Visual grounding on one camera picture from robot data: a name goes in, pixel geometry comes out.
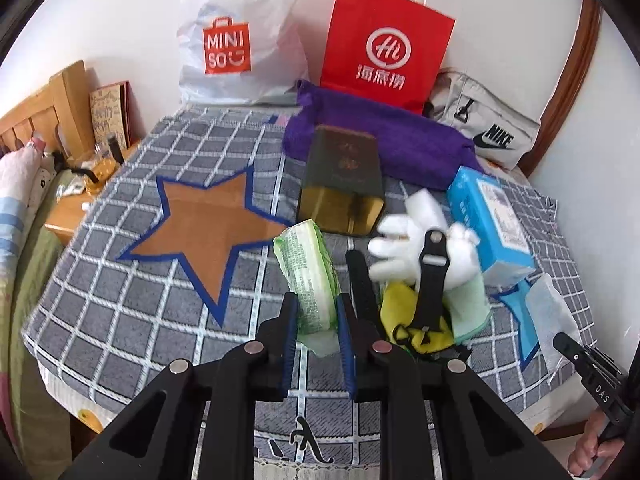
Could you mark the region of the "person's right hand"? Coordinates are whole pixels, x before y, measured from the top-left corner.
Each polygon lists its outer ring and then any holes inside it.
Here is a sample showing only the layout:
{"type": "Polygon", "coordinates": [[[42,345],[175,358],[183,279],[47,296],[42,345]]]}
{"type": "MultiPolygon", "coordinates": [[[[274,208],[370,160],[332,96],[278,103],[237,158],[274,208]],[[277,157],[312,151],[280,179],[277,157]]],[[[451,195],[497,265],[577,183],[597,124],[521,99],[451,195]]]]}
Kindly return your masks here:
{"type": "Polygon", "coordinates": [[[625,441],[622,439],[613,439],[602,444],[598,443],[599,432],[607,421],[608,419],[600,408],[596,408],[590,414],[585,424],[584,433],[576,442],[570,456],[568,456],[567,470],[574,477],[579,477],[593,466],[593,462],[597,458],[602,458],[603,463],[591,476],[593,479],[600,479],[624,447],[625,441]]]}

